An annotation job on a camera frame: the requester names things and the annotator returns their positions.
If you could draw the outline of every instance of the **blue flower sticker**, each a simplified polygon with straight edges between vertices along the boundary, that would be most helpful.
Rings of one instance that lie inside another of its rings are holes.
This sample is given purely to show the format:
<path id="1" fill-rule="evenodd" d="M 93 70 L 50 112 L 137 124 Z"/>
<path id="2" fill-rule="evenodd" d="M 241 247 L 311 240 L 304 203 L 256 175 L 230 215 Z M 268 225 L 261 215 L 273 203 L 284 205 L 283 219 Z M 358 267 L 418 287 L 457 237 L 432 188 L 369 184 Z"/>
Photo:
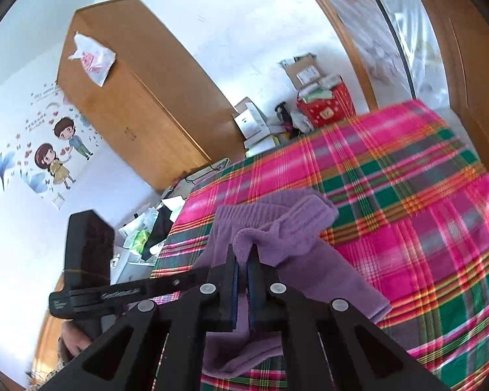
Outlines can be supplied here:
<path id="1" fill-rule="evenodd" d="M 4 176 L 6 174 L 6 170 L 11 169 L 14 166 L 14 152 L 8 152 L 5 157 L 2 157 L 2 153 L 0 152 L 0 179 L 2 180 L 2 188 L 5 190 L 6 185 L 4 183 Z"/>
<path id="2" fill-rule="evenodd" d="M 29 173 L 22 172 L 20 170 L 20 177 L 29 185 L 29 187 L 37 194 L 42 194 L 47 191 L 47 184 L 45 183 L 45 172 L 37 173 L 34 176 L 29 177 Z"/>

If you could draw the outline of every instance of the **plaid bedsheet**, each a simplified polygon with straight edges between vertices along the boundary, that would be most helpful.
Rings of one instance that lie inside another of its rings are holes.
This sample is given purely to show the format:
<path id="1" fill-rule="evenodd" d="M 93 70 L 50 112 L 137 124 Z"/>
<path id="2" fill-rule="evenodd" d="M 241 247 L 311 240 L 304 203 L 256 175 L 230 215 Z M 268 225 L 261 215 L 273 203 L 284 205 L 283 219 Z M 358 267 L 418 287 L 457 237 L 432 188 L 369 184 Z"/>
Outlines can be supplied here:
<path id="1" fill-rule="evenodd" d="M 489 174 L 419 101 L 328 126 L 202 185 L 153 277 L 190 268 L 220 205 L 312 187 L 339 209 L 322 238 L 391 301 L 378 325 L 454 390 L 489 372 Z M 204 376 L 201 389 L 278 390 L 284 369 L 271 358 L 232 380 Z"/>

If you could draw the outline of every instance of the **white plastic bag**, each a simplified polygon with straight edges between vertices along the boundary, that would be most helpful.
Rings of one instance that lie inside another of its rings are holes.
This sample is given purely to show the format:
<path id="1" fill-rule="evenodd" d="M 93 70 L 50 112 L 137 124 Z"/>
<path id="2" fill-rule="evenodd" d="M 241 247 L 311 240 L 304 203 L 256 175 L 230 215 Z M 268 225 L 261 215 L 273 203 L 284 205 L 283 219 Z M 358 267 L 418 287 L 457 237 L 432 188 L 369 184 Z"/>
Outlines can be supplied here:
<path id="1" fill-rule="evenodd" d="M 69 60 L 80 59 L 89 78 L 99 86 L 103 86 L 105 79 L 116 60 L 116 53 L 101 45 L 95 39 L 76 33 L 74 35 L 76 52 L 69 56 Z"/>
<path id="2" fill-rule="evenodd" d="M 310 122 L 310 119 L 301 111 L 295 109 L 290 112 L 293 126 L 299 129 L 303 134 L 307 134 L 315 129 Z"/>

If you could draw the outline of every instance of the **wooden door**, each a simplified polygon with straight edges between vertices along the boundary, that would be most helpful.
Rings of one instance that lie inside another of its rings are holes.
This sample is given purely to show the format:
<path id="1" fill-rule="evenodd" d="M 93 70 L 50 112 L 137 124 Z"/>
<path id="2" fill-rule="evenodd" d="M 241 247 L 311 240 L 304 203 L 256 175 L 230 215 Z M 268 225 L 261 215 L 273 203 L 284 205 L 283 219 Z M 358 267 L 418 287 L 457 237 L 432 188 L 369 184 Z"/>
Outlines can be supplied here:
<path id="1" fill-rule="evenodd" d="M 55 291 L 64 288 L 64 274 L 61 274 L 56 283 Z M 44 321 L 38 335 L 37 348 L 34 352 L 31 366 L 31 384 L 43 384 L 48 373 L 56 369 L 58 364 L 58 338 L 61 334 L 63 319 L 51 315 L 49 309 L 45 312 Z"/>
<path id="2" fill-rule="evenodd" d="M 470 0 L 422 0 L 444 62 L 451 108 L 489 171 L 489 26 Z"/>

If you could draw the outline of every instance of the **folded towel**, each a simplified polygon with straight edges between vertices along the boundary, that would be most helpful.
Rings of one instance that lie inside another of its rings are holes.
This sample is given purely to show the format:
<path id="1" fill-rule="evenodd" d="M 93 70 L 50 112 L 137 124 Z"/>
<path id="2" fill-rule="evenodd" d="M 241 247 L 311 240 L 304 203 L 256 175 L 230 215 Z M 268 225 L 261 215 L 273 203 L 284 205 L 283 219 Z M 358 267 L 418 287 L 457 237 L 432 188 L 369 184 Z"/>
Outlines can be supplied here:
<path id="1" fill-rule="evenodd" d="M 240 269 L 244 269 L 255 243 L 261 263 L 277 268 L 281 282 L 314 300 L 345 298 L 377 322 L 390 311 L 389 300 L 318 237 L 337 216 L 333 203 L 312 189 L 277 191 L 255 203 L 220 206 L 207 246 L 193 267 L 223 264 L 231 243 Z M 248 299 L 241 292 L 237 329 L 207 334 L 203 372 L 232 378 L 282 354 L 279 333 L 250 331 Z"/>

